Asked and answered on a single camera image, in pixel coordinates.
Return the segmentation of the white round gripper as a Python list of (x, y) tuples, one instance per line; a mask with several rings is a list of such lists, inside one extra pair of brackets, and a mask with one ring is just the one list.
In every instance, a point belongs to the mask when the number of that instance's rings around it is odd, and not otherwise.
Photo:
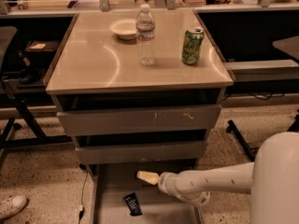
[(143, 180), (151, 185), (157, 185), (161, 192), (178, 196), (186, 193), (187, 181), (184, 179), (185, 173), (180, 172), (178, 174), (163, 172), (161, 175), (153, 172), (138, 171), (137, 178)]

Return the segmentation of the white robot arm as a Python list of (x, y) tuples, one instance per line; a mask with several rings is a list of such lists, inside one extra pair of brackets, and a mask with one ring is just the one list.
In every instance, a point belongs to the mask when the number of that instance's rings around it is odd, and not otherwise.
[(278, 133), (260, 146), (255, 161), (205, 171), (137, 177), (195, 207), (210, 191), (248, 193), (250, 224), (299, 224), (299, 133)]

